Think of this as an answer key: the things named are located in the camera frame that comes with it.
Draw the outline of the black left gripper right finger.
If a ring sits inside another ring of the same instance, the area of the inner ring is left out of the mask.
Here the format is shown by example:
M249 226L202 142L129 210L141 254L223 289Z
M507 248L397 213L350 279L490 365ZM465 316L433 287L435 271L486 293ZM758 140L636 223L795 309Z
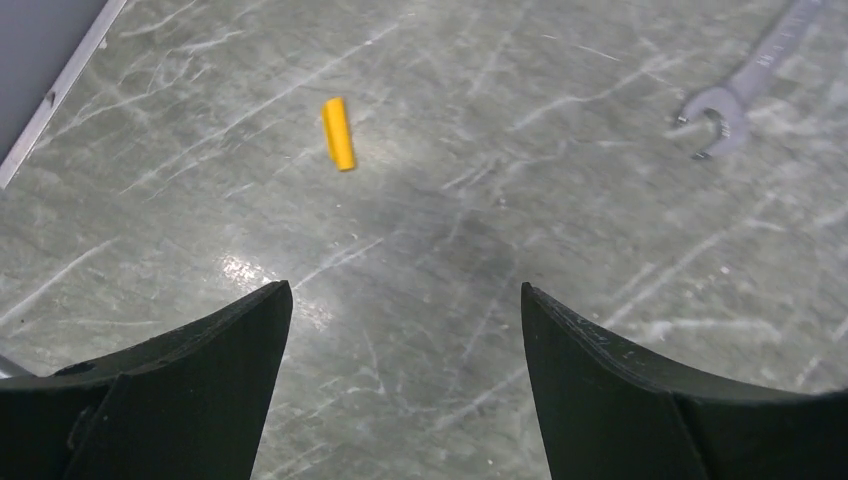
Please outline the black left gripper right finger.
M717 376L623 338L531 284L528 373L555 479L843 479L847 394Z

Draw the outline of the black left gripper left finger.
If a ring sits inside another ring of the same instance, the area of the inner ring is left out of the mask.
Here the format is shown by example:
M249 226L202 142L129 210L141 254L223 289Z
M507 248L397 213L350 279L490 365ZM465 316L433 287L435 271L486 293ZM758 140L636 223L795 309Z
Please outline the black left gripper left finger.
M247 479L289 333L285 281L135 346L1 383L5 479Z

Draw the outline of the yellow marker cap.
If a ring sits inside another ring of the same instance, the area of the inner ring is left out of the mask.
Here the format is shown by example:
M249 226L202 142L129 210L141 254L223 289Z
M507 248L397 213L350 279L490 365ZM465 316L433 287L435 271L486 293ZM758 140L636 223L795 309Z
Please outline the yellow marker cap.
M356 160L344 99L330 99L322 107L321 113L330 159L339 171L355 169Z

